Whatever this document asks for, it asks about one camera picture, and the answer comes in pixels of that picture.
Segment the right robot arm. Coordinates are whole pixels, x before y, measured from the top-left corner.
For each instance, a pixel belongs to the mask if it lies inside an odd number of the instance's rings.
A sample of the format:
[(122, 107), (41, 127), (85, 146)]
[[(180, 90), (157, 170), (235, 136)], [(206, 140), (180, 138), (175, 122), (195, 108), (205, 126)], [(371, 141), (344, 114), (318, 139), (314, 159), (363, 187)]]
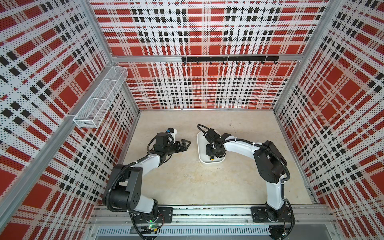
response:
[(254, 159), (260, 177), (266, 182), (268, 211), (278, 214), (286, 207), (284, 184), (291, 179), (288, 164), (271, 141), (254, 143), (230, 134), (219, 135), (214, 129), (203, 131), (208, 141), (206, 154), (213, 160), (233, 152)]

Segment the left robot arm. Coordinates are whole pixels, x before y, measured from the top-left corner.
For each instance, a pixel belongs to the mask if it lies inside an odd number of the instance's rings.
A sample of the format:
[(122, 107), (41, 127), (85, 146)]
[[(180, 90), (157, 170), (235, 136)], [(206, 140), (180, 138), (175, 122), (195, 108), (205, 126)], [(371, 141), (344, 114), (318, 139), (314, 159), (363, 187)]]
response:
[(158, 133), (147, 145), (147, 154), (127, 165), (113, 167), (103, 194), (103, 205), (114, 213), (128, 212), (156, 218), (158, 201), (142, 195), (143, 177), (165, 164), (172, 155), (188, 150), (191, 142), (176, 140), (177, 131)]

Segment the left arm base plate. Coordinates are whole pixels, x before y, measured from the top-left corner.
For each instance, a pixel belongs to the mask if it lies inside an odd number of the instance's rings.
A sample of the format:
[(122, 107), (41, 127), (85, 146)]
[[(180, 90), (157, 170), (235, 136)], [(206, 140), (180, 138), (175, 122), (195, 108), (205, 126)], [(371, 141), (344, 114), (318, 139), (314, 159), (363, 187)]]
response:
[(173, 219), (173, 208), (155, 207), (150, 213), (133, 214), (133, 219), (137, 224), (168, 224)]

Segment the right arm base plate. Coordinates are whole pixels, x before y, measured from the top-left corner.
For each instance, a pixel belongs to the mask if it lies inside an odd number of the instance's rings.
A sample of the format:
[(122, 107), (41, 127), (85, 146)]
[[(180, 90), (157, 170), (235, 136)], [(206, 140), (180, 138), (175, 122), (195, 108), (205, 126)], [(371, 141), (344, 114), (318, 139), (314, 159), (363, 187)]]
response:
[(286, 205), (275, 210), (269, 205), (262, 207), (251, 207), (251, 214), (254, 223), (288, 223), (293, 220), (293, 213)]

